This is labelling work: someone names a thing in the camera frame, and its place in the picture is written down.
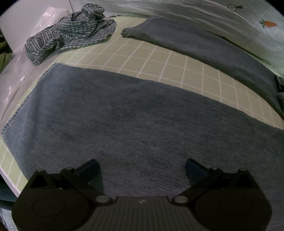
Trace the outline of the blue denim jeans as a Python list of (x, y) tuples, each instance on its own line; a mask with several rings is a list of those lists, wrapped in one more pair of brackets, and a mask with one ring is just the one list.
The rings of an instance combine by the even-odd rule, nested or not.
[[(111, 203), (64, 189), (60, 171), (78, 168), (98, 158), (91, 155), (108, 141), (130, 138), (138, 155), (161, 154), (174, 132), (188, 132), (187, 119), (203, 120), (215, 127), (223, 112), (209, 109), (212, 117), (187, 109), (188, 92), (173, 86), (104, 70), (78, 69), (56, 63), (39, 79), (1, 136), (28, 183), (12, 208), (18, 230), (283, 230), (283, 189), (261, 188), (248, 167), (226, 171), (220, 164), (205, 166), (188, 157), (183, 162), (187, 186), (181, 190), (162, 186), (133, 187), (131, 194), (105, 188)], [(219, 167), (192, 191), (186, 204), (173, 197), (190, 187), (185, 172), (191, 158), (206, 168)]]

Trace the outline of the clear plastic bag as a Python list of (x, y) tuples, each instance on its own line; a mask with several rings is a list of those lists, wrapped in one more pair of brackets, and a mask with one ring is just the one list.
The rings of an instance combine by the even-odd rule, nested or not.
[[(69, 11), (62, 8), (49, 6), (44, 14), (39, 17), (37, 25), (31, 36), (36, 35), (48, 26), (67, 16)], [(12, 55), (12, 60), (1, 72), (1, 120), (5, 116), (10, 104), (18, 93), (21, 86), (29, 79), (29, 76), (36, 69), (26, 55), (24, 46), (18, 48)]]

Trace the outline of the green grid cutting mat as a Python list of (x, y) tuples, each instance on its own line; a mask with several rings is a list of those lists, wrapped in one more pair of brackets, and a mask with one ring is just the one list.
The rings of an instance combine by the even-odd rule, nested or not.
[(187, 186), (183, 162), (192, 157), (205, 166), (220, 164), (229, 172), (246, 166), (261, 188), (282, 190), (283, 120), (275, 110), (220, 70), (149, 42), (121, 37), (123, 27), (139, 22), (138, 18), (118, 19), (118, 29), (108, 42), (65, 52), (54, 62), (151, 80), (188, 92), (187, 109), (208, 117), (212, 117), (211, 108), (223, 112), (231, 137), (225, 138), (221, 124), (212, 127), (203, 120), (187, 119), (189, 131), (172, 133), (161, 154), (138, 155), (148, 148), (146, 144), (129, 154), (133, 147), (129, 137), (124, 143), (108, 141), (91, 153), (100, 161), (105, 188), (113, 185), (117, 193), (131, 194), (134, 186), (160, 187), (170, 179), (168, 187), (181, 190)]

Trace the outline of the olive green curtain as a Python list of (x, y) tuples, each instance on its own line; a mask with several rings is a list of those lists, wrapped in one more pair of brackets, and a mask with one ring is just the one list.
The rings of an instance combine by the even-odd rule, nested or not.
[(8, 65), (11, 59), (11, 48), (6, 41), (2, 31), (0, 33), (0, 72), (4, 70), (4, 68)]

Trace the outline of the blue checked shirt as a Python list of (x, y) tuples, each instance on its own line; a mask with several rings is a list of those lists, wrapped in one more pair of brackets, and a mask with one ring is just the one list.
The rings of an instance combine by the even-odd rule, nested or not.
[(53, 52), (84, 48), (108, 40), (116, 30), (116, 21), (106, 20), (104, 8), (85, 4), (80, 11), (62, 17), (30, 37), (24, 45), (26, 55), (34, 65), (41, 64)]

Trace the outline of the pale carrot print sheet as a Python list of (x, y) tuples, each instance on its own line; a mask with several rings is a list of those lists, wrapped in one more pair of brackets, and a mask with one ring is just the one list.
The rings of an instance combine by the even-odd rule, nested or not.
[(95, 1), (142, 17), (121, 35), (195, 58), (232, 77), (283, 75), (283, 14), (270, 1)]

